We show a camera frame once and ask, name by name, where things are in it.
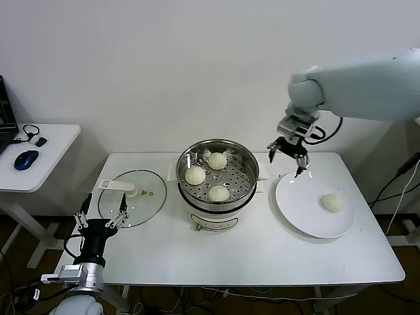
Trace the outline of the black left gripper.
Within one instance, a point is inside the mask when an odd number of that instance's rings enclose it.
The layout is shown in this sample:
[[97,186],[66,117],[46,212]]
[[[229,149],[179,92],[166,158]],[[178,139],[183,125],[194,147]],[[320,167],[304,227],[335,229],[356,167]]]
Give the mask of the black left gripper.
[[126,193],[123,194],[119,209],[111,219],[88,219],[92,194],[90,193],[81,204],[81,208],[73,215],[76,221],[76,228],[84,238],[80,254],[73,260],[73,263],[105,263],[103,257],[108,238],[117,234],[128,220]]

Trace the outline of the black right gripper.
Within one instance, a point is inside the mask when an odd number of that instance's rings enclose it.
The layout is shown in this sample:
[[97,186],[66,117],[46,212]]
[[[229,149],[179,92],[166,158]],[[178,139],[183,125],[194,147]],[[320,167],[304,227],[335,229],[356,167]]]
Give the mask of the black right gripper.
[[270,163],[273,162],[277,150],[291,158],[295,158],[297,163],[295,178],[301,175],[310,166],[310,160],[307,154],[307,150],[303,146],[302,138],[298,138],[298,141],[292,144],[288,142],[284,136],[280,136],[267,146],[267,150]]

